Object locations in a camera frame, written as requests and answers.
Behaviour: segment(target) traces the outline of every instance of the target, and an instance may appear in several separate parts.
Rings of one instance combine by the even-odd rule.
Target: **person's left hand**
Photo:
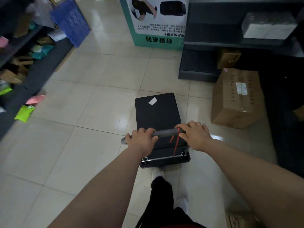
[[[140,128],[138,131],[133,130],[132,138],[130,138],[130,134],[126,135],[128,148],[139,150],[142,157],[147,157],[152,152],[154,144],[158,140],[157,136],[152,137],[154,131],[152,128],[147,130]]]

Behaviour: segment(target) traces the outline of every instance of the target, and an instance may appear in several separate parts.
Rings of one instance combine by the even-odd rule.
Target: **pink package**
[[[26,105],[33,105],[41,102],[44,99],[45,95],[37,95],[31,97],[27,102],[25,103]]]
[[[0,37],[0,48],[5,48],[9,40],[5,37]]]

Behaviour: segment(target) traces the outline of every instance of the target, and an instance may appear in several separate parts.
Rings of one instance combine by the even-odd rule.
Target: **shoe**
[[[188,214],[188,199],[185,196],[180,197],[177,199],[175,208],[181,208],[185,214]]]
[[[157,177],[164,177],[164,171],[159,167],[154,167],[152,170],[152,181]]]

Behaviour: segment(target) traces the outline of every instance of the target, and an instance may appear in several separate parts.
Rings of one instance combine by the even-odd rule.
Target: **green and white poster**
[[[189,0],[120,0],[134,44],[182,50]]]

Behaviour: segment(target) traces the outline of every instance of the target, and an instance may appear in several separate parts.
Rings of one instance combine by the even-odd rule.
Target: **black pants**
[[[136,228],[158,228],[182,224],[205,228],[193,222],[181,208],[177,207],[173,209],[172,186],[163,177],[154,179],[151,183],[151,188],[150,201]]]

